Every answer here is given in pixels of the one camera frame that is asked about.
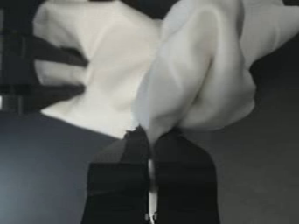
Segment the white cloth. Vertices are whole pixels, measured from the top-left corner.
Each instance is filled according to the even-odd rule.
[[[249,68],[298,31],[299,7],[278,0],[182,0],[173,7],[135,100],[151,143],[174,126],[217,130],[249,115]]]
[[[75,47],[90,60],[80,68],[36,61],[43,85],[83,84],[86,93],[42,112],[82,128],[123,137],[132,126],[131,104],[159,44],[159,24],[124,3],[46,2],[35,35]]]
[[[52,1],[34,25],[39,37],[90,60],[86,69],[36,61],[44,85],[87,86],[43,113],[112,137],[142,124],[154,142],[175,125],[215,130],[250,113],[250,66],[298,33],[299,7],[182,0],[161,25],[119,1]]]

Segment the dark background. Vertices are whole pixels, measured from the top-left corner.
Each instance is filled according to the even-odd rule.
[[[30,32],[40,1],[4,3],[6,26]],[[139,3],[155,17],[170,7],[162,0]],[[187,133],[215,160],[223,224],[299,223],[298,58],[299,36],[251,69],[253,114],[219,131]],[[26,62],[10,54],[4,59],[6,81],[36,81]],[[79,224],[88,163],[114,141],[42,114],[0,114],[0,223]]]

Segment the black plastic part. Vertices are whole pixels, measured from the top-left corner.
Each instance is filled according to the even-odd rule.
[[[154,147],[154,163],[157,224],[219,224],[217,169],[206,150],[173,130]]]
[[[107,162],[98,159],[88,168],[88,198],[82,224],[149,223],[147,160],[150,143],[142,129],[128,132],[124,148],[115,144],[115,153]]]
[[[0,85],[0,112],[20,115],[39,112],[55,102],[68,100],[83,92],[83,86]]]
[[[78,67],[86,67],[90,63],[79,51],[71,48],[59,48],[34,35],[11,30],[4,30],[2,35],[6,39],[6,50],[23,59],[46,60]]]

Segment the white fabric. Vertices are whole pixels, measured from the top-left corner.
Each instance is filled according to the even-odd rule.
[[[123,137],[132,125],[131,104],[159,44],[159,23],[124,3],[47,2],[34,20],[35,35],[56,46],[75,47],[88,58],[80,68],[36,61],[44,85],[86,85],[86,93],[42,112]]]
[[[154,142],[175,125],[215,130],[250,113],[250,66],[298,33],[299,7],[281,0],[182,0],[161,27],[119,1],[55,1],[34,24],[38,36],[91,61],[82,71],[36,61],[44,85],[87,86],[43,113],[112,137],[140,123]]]
[[[135,100],[151,143],[174,126],[217,130],[251,112],[249,68],[298,31],[299,8],[277,0],[182,0],[173,7]]]

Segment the crumpled cloth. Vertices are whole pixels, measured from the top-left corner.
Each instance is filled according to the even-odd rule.
[[[174,126],[217,130],[255,107],[253,63],[299,32],[282,0],[182,0],[163,21],[119,1],[48,1],[35,35],[76,48],[87,68],[36,61],[43,85],[87,91],[42,112],[123,137],[142,125],[151,143]]]

